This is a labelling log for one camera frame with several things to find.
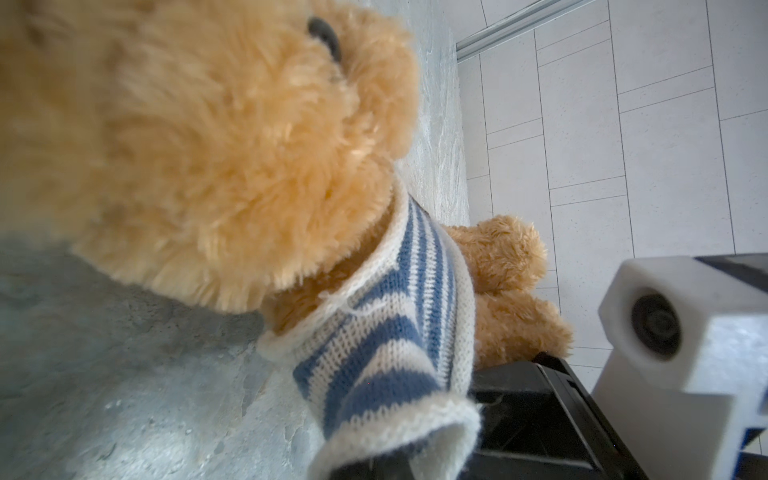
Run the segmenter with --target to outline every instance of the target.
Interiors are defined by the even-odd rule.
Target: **stuffed animal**
[[[262,310],[259,351],[323,428],[310,475],[407,451],[455,478],[473,368],[571,331],[536,231],[442,228],[393,164],[419,71],[396,20],[333,0],[0,2],[0,230],[123,283]]]

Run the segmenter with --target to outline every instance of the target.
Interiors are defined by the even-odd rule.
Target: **teddy bear eye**
[[[336,63],[341,63],[341,45],[339,45],[339,37],[333,31],[328,22],[322,18],[313,17],[308,25],[310,35],[317,38],[322,43],[328,46],[331,51],[331,56]]]

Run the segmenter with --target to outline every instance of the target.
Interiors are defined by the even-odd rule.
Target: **white plastic part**
[[[680,321],[668,359],[631,322],[652,293]],[[746,429],[768,426],[768,294],[689,257],[628,260],[600,318],[614,351],[593,397],[648,477],[732,478]]]

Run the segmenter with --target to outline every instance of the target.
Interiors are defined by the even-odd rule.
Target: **blue and white knit sweater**
[[[472,281],[448,234],[400,180],[395,190],[371,257],[294,329],[259,339],[262,355],[292,369],[325,434],[310,478],[409,448],[417,479],[450,480],[475,445]]]

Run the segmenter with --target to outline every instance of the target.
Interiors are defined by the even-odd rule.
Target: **fluffy fur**
[[[0,0],[0,233],[185,303],[261,307],[284,332],[386,229],[418,109],[409,43],[333,0]],[[478,292],[478,366],[565,354],[570,330],[529,293],[535,230],[449,233]]]

